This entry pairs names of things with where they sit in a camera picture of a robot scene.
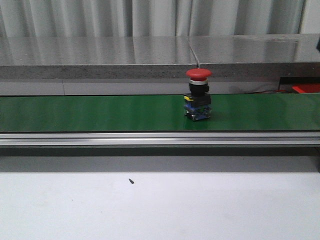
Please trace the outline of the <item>grey stone slab left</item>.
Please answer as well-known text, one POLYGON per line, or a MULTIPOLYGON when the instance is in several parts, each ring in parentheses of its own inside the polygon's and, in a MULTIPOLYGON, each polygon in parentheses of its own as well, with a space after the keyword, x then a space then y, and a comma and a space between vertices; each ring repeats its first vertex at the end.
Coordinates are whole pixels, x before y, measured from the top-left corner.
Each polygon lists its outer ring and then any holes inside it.
POLYGON ((176 79, 196 66, 186 37, 0 39, 3 79, 176 79))

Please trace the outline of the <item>grey stone slab right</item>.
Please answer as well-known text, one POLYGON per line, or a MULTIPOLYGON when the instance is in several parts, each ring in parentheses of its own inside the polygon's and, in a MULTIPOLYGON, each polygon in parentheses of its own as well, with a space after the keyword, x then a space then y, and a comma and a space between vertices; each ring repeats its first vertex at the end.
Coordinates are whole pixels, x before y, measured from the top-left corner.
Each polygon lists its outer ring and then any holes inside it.
POLYGON ((320 36, 266 34, 191 36, 198 66, 215 77, 319 77, 320 36))

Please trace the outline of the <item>grey pleated curtain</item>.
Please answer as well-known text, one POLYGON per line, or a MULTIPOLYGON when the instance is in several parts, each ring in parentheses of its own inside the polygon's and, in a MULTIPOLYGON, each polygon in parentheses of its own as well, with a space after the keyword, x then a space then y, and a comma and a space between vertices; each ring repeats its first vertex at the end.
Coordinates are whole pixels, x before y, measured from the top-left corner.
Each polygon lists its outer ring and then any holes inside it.
POLYGON ((296 34, 302 0, 3 0, 2 37, 296 34))

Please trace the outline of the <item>grey rear conveyor panel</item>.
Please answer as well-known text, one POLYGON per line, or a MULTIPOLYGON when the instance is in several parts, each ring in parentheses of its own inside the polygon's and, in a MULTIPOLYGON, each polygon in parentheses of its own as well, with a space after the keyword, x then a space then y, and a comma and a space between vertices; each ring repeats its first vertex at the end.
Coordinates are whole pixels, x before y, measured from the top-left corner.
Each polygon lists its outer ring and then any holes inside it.
MULTIPOLYGON (((183 95, 188 78, 1 79, 1 96, 183 95)), ((211 94, 244 94, 278 89, 279 77, 210 77, 211 94)))

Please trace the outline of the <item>red plate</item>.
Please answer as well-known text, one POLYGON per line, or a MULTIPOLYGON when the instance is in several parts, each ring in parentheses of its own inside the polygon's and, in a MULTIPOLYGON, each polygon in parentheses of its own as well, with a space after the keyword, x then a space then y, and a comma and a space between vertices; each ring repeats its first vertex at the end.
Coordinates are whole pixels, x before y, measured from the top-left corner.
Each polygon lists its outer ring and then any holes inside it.
POLYGON ((295 84, 292 89, 299 94, 318 94, 320 93, 319 83, 295 84))

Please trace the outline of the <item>green conveyor belt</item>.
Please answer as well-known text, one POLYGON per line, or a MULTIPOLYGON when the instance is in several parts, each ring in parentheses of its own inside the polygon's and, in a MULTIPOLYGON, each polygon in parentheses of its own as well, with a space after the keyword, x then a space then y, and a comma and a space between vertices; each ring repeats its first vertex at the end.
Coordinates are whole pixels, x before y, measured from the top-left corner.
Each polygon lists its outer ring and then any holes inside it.
POLYGON ((13 132, 318 131, 320 96, 214 94, 209 119, 184 115, 182 95, 17 96, 0 99, 13 132))

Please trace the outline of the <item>aluminium conveyor side rail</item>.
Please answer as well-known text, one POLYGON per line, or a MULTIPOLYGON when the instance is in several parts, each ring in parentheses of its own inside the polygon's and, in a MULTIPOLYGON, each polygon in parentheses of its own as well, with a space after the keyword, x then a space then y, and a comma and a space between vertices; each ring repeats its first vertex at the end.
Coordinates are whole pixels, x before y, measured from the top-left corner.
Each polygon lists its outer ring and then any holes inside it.
POLYGON ((124 131, 2 133, 1 147, 318 147, 311 131, 124 131))

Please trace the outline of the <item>grey stone slab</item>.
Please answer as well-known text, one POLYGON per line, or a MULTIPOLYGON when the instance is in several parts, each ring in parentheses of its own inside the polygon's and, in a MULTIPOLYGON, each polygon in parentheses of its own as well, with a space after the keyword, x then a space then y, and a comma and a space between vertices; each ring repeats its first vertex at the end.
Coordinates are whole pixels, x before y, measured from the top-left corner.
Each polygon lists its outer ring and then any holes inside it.
POLYGON ((198 66, 215 77, 319 77, 320 36, 266 34, 191 36, 198 66))
POLYGON ((186 37, 0 39, 3 79, 176 79, 196 66, 186 37))

